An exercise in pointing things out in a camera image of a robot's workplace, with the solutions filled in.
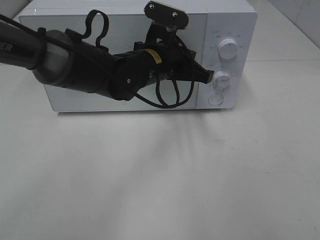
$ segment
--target sticker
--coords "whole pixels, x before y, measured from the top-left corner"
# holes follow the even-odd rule
[[[160,55],[155,50],[150,49],[150,48],[146,48],[143,50],[152,55],[156,64],[162,64],[162,59],[161,59]]]

